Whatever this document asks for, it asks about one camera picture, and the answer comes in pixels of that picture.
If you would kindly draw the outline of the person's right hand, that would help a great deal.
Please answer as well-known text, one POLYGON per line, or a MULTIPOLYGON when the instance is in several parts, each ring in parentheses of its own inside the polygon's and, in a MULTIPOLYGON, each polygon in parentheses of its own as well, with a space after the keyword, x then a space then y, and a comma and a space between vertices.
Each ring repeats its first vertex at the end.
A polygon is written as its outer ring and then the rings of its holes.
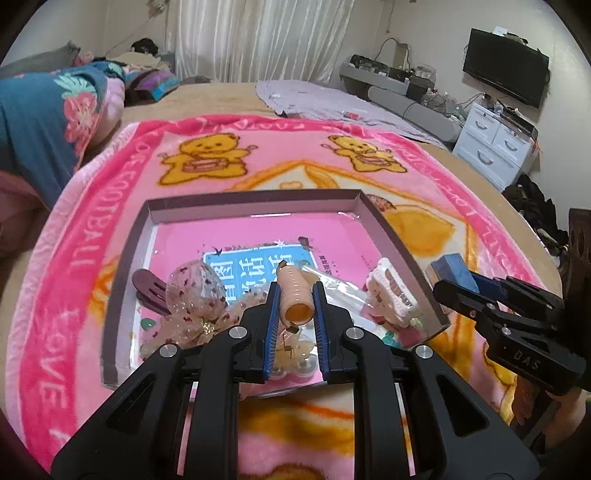
MULTIPOLYGON (((517 378, 511 423, 517 431, 523 430, 531 419, 539 393, 539 388, 533 383, 517 378)), ((541 431, 544 436, 540 451, 542 458, 555 463, 585 463, 590 456, 590 393, 576 387, 564 396, 550 393, 547 396, 553 399, 557 409, 541 431)))

